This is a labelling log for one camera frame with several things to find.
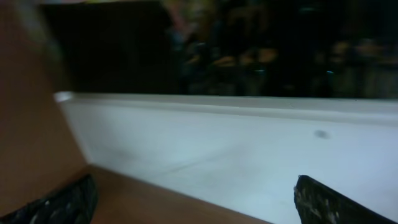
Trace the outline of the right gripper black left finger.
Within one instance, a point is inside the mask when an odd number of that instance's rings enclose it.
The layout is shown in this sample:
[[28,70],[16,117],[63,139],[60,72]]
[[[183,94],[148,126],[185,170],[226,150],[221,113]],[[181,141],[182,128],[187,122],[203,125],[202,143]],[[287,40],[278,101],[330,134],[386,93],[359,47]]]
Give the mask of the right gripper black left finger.
[[92,175],[1,217],[1,224],[90,224],[98,202]]

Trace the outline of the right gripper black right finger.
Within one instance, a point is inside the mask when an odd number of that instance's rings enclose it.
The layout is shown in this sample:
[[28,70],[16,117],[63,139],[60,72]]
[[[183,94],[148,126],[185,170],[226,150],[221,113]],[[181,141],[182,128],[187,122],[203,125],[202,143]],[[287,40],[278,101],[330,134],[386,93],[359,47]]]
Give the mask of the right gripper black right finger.
[[307,175],[298,177],[294,204],[302,224],[397,224]]

